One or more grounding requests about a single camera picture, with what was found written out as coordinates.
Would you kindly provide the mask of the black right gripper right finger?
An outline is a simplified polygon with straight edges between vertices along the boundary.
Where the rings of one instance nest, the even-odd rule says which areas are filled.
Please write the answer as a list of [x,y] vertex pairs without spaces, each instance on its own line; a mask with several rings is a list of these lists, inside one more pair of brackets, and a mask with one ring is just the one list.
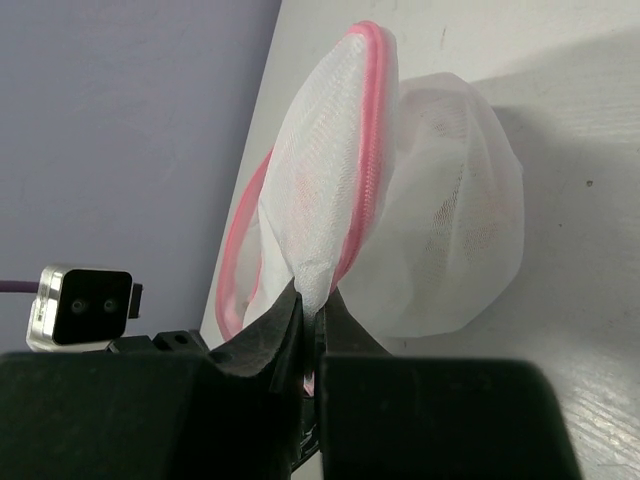
[[355,357],[361,363],[347,360],[340,366],[356,367],[355,377],[349,381],[361,392],[366,392],[375,379],[366,367],[374,366],[374,360],[388,357],[390,353],[358,322],[336,288],[315,317],[316,369],[314,372],[314,394],[321,394],[321,368],[324,356]]

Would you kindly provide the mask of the mesh laundry bag pink trim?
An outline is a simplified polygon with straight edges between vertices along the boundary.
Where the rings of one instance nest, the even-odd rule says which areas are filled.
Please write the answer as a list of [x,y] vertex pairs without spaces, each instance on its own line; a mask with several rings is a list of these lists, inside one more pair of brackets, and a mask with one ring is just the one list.
[[522,167],[494,111],[450,73],[398,75],[392,33],[353,25],[295,95],[232,217],[214,312],[224,339],[288,284],[373,336],[458,330],[516,276]]

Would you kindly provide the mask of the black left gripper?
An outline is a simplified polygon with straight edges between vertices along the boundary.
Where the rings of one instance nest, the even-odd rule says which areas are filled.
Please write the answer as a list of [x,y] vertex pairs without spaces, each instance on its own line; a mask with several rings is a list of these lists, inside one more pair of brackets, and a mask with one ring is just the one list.
[[116,338],[106,347],[87,350],[87,353],[194,353],[206,354],[208,346],[196,330],[177,330],[157,333],[153,337],[136,335]]

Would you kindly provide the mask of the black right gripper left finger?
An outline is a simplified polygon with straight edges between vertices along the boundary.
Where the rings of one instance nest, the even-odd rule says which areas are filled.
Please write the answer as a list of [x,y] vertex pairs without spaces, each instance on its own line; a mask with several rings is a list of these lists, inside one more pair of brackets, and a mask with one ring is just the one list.
[[289,282],[273,305],[208,357],[223,374],[270,393],[300,391],[304,379],[302,300]]

